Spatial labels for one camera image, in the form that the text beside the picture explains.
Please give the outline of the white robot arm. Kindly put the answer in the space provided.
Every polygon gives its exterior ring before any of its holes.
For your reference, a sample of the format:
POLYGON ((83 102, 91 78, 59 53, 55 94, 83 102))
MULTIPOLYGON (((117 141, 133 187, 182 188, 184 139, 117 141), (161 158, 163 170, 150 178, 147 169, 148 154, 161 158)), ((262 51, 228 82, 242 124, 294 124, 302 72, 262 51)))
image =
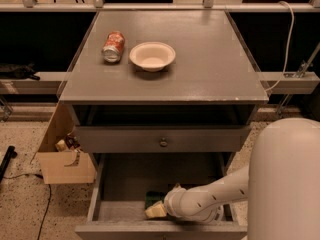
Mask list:
POLYGON ((247 166, 207 185, 177 184, 145 214, 213 222, 222 205, 243 200, 247 240, 320 240, 320 122, 286 118, 269 124, 247 166))

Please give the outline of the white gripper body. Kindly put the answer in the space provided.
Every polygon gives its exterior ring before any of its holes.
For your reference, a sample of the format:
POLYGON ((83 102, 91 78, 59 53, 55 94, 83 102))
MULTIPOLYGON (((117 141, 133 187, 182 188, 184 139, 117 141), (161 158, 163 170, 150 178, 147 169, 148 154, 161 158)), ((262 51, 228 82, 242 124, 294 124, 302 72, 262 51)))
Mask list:
POLYGON ((169 215, 178 218, 182 218, 184 216, 184 213, 180 207, 180 200, 185 192, 185 188, 174 187, 167 193, 164 198, 164 207, 169 215))

